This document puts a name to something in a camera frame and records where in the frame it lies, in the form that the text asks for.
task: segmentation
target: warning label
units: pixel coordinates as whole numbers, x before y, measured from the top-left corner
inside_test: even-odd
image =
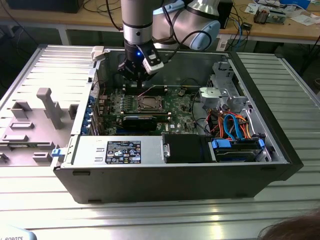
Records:
[[[141,141],[108,141],[107,164],[140,164]]]

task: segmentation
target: black box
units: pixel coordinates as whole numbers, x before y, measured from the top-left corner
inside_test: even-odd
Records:
[[[76,14],[84,0],[6,0],[11,9]]]
[[[218,5],[220,29],[225,29],[228,23],[229,15],[233,6],[232,0],[220,0]]]

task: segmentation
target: blue cable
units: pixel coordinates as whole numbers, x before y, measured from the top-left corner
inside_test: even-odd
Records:
[[[235,50],[234,51],[236,51],[238,49],[238,47],[239,47],[239,43],[240,43],[240,40],[241,40],[242,29],[241,29],[240,23],[237,20],[233,19],[233,21],[235,21],[236,24],[238,24],[239,32],[240,32],[239,40],[238,40],[237,44],[235,45]]]
[[[236,140],[236,138],[234,136],[231,135],[231,133],[228,131],[228,128],[227,128],[227,118],[228,117],[232,117],[233,118],[233,121],[234,121],[234,129],[235,129],[235,133],[236,133],[236,136],[238,137],[238,139],[243,139],[244,137],[242,136],[241,134],[241,131],[239,129],[239,124],[238,124],[238,121],[237,121],[237,118],[236,116],[234,115],[231,115],[231,114],[228,114],[224,117],[224,120],[223,120],[223,128],[224,128],[224,131],[225,133],[232,139],[232,140]]]

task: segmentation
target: circuit board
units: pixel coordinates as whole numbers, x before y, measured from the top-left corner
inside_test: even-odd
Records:
[[[104,134],[120,135],[127,116],[153,117],[156,129],[148,132],[125,132],[125,135],[160,136],[161,134],[196,134],[191,113],[191,94],[183,94],[179,88],[168,88],[164,95],[128,95],[115,89],[106,96],[103,121]]]

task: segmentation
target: motherboard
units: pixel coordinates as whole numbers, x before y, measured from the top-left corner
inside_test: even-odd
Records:
[[[196,134],[191,113],[196,91],[167,86],[113,89],[100,97],[102,132],[109,136]]]

